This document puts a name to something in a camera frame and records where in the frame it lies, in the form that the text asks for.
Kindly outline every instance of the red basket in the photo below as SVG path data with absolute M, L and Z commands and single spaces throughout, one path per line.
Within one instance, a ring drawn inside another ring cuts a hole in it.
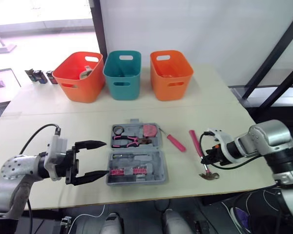
M 105 84 L 103 56 L 92 52 L 76 52 L 70 55 L 52 73 L 66 96 L 72 101 L 94 102 Z M 87 67 L 92 72 L 84 79 L 80 74 Z

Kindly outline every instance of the hammer head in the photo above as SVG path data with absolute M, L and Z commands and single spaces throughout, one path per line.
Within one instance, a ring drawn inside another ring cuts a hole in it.
M 206 180 L 214 180 L 219 178 L 218 173 L 206 172 L 206 174 L 200 174 L 200 177 Z

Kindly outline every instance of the tool kit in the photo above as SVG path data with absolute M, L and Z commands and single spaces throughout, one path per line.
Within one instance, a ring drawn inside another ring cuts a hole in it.
M 139 123 L 112 126 L 111 148 L 106 177 L 107 185 L 158 184 L 167 178 L 161 132 L 156 123 Z

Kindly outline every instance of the white wall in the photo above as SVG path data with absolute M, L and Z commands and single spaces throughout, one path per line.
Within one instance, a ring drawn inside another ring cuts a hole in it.
M 211 63 L 227 85 L 246 84 L 293 20 L 293 0 L 103 0 L 108 52 L 175 49 Z M 293 46 L 280 66 L 291 69 Z

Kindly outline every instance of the pink hammer handle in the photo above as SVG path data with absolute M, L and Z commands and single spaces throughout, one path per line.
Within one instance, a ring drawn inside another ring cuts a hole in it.
M 196 134 L 195 134 L 195 131 L 194 130 L 190 130 L 189 131 L 190 133 L 190 136 L 192 138 L 192 141 L 193 141 L 193 144 L 195 146 L 195 149 L 196 149 L 196 152 L 199 154 L 199 156 L 203 159 L 203 152 L 202 152 L 202 149 L 200 147 L 200 143 L 199 141 L 197 140 L 197 137 L 196 137 Z
M 185 152 L 186 148 L 176 139 L 174 138 L 171 134 L 167 136 L 167 139 L 170 140 L 170 142 L 178 148 L 181 152 Z

